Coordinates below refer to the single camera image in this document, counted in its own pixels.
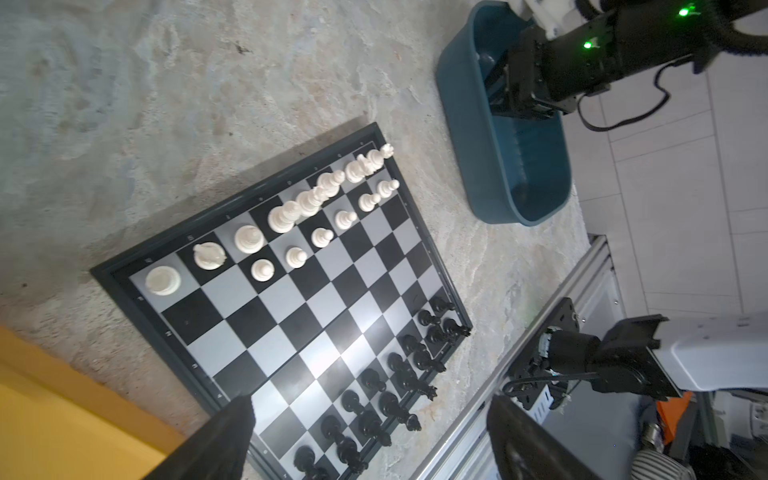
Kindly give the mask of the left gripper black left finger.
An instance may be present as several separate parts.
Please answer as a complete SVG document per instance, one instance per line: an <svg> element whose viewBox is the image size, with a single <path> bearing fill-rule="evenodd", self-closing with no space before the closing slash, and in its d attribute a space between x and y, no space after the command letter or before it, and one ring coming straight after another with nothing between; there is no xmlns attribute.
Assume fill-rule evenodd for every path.
<svg viewBox="0 0 768 480"><path fill-rule="evenodd" d="M251 399L233 399L145 479L241 479L255 423Z"/></svg>

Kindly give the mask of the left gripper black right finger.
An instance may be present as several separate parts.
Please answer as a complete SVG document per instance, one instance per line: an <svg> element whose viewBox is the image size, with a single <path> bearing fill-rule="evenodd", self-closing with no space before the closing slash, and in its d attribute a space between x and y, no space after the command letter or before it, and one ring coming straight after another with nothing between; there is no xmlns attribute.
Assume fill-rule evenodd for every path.
<svg viewBox="0 0 768 480"><path fill-rule="evenodd" d="M494 395L487 431L502 479L599 479L506 395Z"/></svg>

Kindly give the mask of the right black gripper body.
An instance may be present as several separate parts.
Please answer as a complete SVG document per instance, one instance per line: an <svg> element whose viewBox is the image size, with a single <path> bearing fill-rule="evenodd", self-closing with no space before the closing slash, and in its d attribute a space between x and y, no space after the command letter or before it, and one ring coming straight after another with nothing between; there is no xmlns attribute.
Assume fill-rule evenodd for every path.
<svg viewBox="0 0 768 480"><path fill-rule="evenodd" d="M597 17L549 40L527 27L485 77L495 116L550 119L576 109L577 97L609 88L616 67L613 17Z"/></svg>

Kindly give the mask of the yellow plastic tray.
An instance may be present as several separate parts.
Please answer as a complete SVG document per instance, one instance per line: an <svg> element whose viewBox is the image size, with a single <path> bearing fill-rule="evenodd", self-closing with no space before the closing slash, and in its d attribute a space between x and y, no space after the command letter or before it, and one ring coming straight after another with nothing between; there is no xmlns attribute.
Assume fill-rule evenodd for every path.
<svg viewBox="0 0 768 480"><path fill-rule="evenodd" d="M2 478L141 479L185 439L115 392L2 329Z"/></svg>

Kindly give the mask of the black white chess board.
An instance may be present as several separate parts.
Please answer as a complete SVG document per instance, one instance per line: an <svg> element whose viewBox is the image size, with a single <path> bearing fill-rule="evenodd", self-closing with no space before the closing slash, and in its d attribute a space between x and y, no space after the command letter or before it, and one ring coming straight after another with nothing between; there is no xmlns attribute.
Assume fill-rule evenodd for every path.
<svg viewBox="0 0 768 480"><path fill-rule="evenodd" d="M386 141L370 124L96 266L92 273L210 413L250 398L269 479L356 479L417 431L472 324L394 159L278 233L269 213Z"/></svg>

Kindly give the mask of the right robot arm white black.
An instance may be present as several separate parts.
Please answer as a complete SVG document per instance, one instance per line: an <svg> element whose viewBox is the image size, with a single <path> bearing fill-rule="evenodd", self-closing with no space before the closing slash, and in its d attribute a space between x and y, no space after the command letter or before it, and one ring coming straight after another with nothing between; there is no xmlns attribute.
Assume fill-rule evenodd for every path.
<svg viewBox="0 0 768 480"><path fill-rule="evenodd" d="M737 19L764 10L763 1L586 1L582 26L548 39L530 26L485 76L497 117L543 123L579 113L582 101L630 75L691 65L704 71L722 52L763 56L765 36L736 29ZM551 326L526 352L542 374L512 373L504 392L527 384L588 382L599 393L658 400L686 391L763 388L767 384L767 319L672 320L647 315L617 322L603 337Z"/></svg>

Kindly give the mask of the teal plastic bin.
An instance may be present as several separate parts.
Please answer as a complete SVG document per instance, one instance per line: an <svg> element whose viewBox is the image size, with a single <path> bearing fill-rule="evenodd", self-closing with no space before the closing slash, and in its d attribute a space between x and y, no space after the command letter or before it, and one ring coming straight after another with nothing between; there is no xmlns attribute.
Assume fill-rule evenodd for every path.
<svg viewBox="0 0 768 480"><path fill-rule="evenodd" d="M436 82L468 202L488 224L538 225L571 193L560 118L495 116L488 104L485 76L528 25L506 3L482 1L437 63Z"/></svg>

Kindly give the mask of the aluminium mounting rail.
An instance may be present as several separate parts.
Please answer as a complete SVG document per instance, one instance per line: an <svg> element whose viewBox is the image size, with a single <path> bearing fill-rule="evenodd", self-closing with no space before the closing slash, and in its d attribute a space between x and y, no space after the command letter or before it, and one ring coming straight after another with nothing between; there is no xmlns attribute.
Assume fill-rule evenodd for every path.
<svg viewBox="0 0 768 480"><path fill-rule="evenodd" d="M417 479L496 479L486 419L493 395L511 378L533 375L538 338L561 323L603 336L625 316L609 242L593 235L588 252L566 277L521 339L504 355L483 385L415 473ZM632 394L601 394L587 383L570 390L569 400L552 406L552 390L515 398L519 409L601 479L626 479L637 448Z"/></svg>

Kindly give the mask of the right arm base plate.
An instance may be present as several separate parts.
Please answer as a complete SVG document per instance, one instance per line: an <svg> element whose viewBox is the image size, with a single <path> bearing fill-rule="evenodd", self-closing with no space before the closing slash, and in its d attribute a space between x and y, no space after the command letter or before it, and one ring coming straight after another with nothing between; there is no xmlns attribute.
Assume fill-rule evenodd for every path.
<svg viewBox="0 0 768 480"><path fill-rule="evenodd" d="M533 336L522 347L506 370L502 390L530 417L542 423L552 409L557 409L569 393L572 381L529 382L508 386L512 380L556 376L548 358L549 336L555 331L580 332L578 316L570 297L561 297Z"/></svg>

